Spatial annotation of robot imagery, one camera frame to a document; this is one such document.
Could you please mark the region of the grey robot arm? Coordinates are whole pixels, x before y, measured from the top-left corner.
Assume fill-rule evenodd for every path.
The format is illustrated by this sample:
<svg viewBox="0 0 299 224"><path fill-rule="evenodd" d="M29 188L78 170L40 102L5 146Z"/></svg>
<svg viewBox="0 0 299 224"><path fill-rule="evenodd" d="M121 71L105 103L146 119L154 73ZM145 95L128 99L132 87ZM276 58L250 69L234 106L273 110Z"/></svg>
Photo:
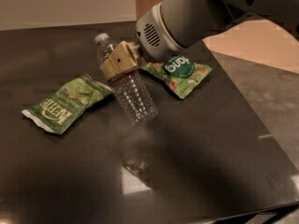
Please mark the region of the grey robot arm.
<svg viewBox="0 0 299 224"><path fill-rule="evenodd" d="M164 62L199 40L220 34L248 15L266 18L298 36L299 0L163 0L135 25L135 41L120 42L101 63L106 78Z"/></svg>

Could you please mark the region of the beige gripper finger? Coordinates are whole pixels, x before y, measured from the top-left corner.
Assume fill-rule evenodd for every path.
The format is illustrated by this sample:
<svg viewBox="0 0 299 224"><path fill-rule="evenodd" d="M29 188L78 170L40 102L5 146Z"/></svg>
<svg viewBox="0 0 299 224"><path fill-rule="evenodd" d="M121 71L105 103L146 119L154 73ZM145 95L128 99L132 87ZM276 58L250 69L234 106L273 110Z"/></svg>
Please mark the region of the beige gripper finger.
<svg viewBox="0 0 299 224"><path fill-rule="evenodd" d="M139 46L134 42L122 41L112 51L106 51L100 62L100 70L106 79L118 77L138 66Z"/></svg>

